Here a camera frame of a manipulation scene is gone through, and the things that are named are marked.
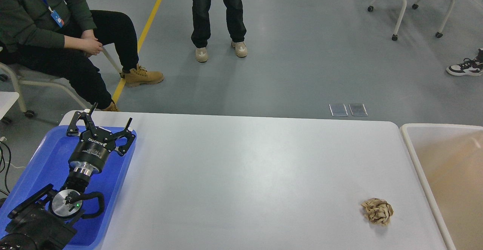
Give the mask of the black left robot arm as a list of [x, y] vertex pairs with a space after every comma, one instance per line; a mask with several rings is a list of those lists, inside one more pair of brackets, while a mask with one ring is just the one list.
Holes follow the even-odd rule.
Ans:
[[132, 119], [103, 128], [94, 108], [49, 131], [1, 206], [2, 250], [93, 250], [135, 149]]

